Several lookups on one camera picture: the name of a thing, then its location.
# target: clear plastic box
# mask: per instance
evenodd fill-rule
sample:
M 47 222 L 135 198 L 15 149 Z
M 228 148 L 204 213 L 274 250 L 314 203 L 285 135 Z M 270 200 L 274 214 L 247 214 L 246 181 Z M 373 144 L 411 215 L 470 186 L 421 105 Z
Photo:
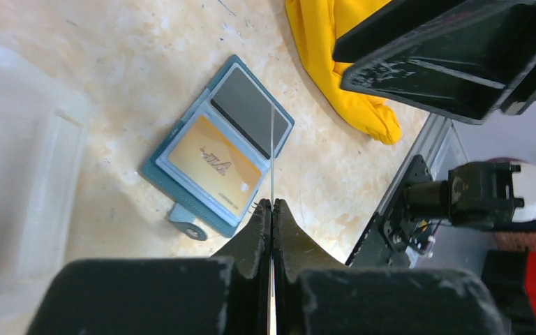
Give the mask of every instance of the clear plastic box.
M 91 106 L 0 46 L 0 318 L 61 268 Z

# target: beige marble surface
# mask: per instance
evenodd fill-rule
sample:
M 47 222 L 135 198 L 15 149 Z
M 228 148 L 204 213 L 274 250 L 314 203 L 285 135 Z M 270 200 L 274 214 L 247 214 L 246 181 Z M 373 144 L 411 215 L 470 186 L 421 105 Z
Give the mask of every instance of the beige marble surface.
M 275 194 L 344 261 L 427 113 L 389 102 L 402 140 L 347 125 L 301 67 L 283 0 L 0 0 L 0 45 L 95 110 L 66 259 L 208 256 L 227 239 L 190 240 L 164 219 L 172 201 L 136 171 L 171 125 L 238 54 L 297 122 L 276 161 Z M 269 180 L 258 199 L 269 198 Z

